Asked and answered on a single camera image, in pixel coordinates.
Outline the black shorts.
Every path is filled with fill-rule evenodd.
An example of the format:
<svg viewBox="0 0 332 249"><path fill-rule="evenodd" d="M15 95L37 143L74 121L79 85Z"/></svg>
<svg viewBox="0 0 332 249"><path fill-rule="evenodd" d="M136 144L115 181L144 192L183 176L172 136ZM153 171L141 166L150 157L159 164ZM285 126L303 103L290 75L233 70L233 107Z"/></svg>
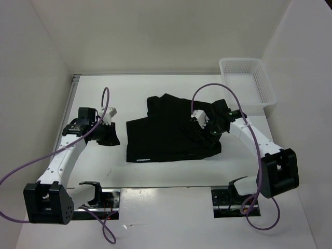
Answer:
<svg viewBox="0 0 332 249"><path fill-rule="evenodd" d="M212 114L212 105L207 102L191 102L167 93L148 97L147 117L126 123L126 161L200 160L220 154L220 136L208 135L191 119L192 106Z"/></svg>

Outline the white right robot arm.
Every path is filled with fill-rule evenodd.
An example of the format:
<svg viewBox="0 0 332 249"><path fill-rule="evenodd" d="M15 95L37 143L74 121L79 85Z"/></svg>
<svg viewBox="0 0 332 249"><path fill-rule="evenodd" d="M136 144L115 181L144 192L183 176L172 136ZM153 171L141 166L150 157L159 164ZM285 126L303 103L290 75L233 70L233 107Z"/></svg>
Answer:
<svg viewBox="0 0 332 249"><path fill-rule="evenodd" d="M227 192L228 200L239 204L253 189L253 181L265 198L272 198L299 186L299 174L296 153L284 149L263 135L241 110L231 111L222 108L221 100L212 104L212 114L192 110L191 118L201 130L212 137L225 132L236 137L245 147L258 157L259 170L256 177L243 177L234 182Z"/></svg>

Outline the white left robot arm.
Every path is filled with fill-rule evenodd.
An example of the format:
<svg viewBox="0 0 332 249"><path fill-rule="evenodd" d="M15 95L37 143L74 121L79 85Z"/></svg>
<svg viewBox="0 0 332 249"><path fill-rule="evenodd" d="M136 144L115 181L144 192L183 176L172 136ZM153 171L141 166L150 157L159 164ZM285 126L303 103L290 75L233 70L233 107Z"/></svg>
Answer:
<svg viewBox="0 0 332 249"><path fill-rule="evenodd" d="M98 207L104 195L99 182L84 181L73 189L68 189L68 181L80 154L89 141L101 146L118 146L112 118L117 111L114 107L81 107L78 117L62 131L59 153L55 154L41 177L23 190L29 222L34 224L68 224L74 210L89 204Z"/></svg>

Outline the white plastic basket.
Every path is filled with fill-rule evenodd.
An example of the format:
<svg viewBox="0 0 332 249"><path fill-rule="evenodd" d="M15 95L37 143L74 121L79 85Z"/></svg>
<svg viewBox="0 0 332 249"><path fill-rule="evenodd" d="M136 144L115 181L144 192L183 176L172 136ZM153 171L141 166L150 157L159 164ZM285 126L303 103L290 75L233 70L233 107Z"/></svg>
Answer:
<svg viewBox="0 0 332 249"><path fill-rule="evenodd" d="M265 65L256 58L219 61L223 84L237 96L242 108L265 108L277 102Z"/></svg>

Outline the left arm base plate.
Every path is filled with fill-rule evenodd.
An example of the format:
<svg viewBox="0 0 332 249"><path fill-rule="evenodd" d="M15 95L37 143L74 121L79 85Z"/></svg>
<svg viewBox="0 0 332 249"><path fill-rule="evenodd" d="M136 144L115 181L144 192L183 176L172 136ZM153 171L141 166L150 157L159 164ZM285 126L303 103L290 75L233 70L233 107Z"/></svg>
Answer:
<svg viewBox="0 0 332 249"><path fill-rule="evenodd" d="M94 220L95 218L82 209L87 208L101 220L104 220L111 212L115 212L108 219L119 218L119 207L121 189L102 188L100 198L95 195L95 187L91 185L81 185L80 187L68 189L67 193L74 203L74 211L72 220Z"/></svg>

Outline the aluminium table edge rail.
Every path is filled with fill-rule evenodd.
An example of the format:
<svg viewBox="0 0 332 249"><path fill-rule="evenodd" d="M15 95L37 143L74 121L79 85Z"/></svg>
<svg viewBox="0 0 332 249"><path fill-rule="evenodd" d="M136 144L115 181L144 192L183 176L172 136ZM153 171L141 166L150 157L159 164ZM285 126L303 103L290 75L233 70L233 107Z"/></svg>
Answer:
<svg viewBox="0 0 332 249"><path fill-rule="evenodd" d="M81 74L73 75L73 79L71 82L71 88L70 88L70 91L68 94L68 98L67 98L65 109L64 109L64 114L62 116L62 121L61 121L59 132L58 132L58 137L57 137L56 143L53 148L54 151L56 151L59 148L61 137L62 137L62 130L65 127L65 125L68 124L68 119L70 116L70 111L71 111L71 108L73 105L73 101L74 101L74 97L75 97L76 89L77 89L77 84L79 82L80 76L81 76Z"/></svg>

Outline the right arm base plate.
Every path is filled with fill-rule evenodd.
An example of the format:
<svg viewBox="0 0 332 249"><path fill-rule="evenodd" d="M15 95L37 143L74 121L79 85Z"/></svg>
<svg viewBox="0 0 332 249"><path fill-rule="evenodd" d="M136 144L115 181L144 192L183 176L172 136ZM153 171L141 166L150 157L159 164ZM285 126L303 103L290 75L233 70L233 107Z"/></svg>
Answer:
<svg viewBox="0 0 332 249"><path fill-rule="evenodd" d="M240 212L243 201L249 197L231 194L227 186L211 188L214 218L244 217Z"/></svg>

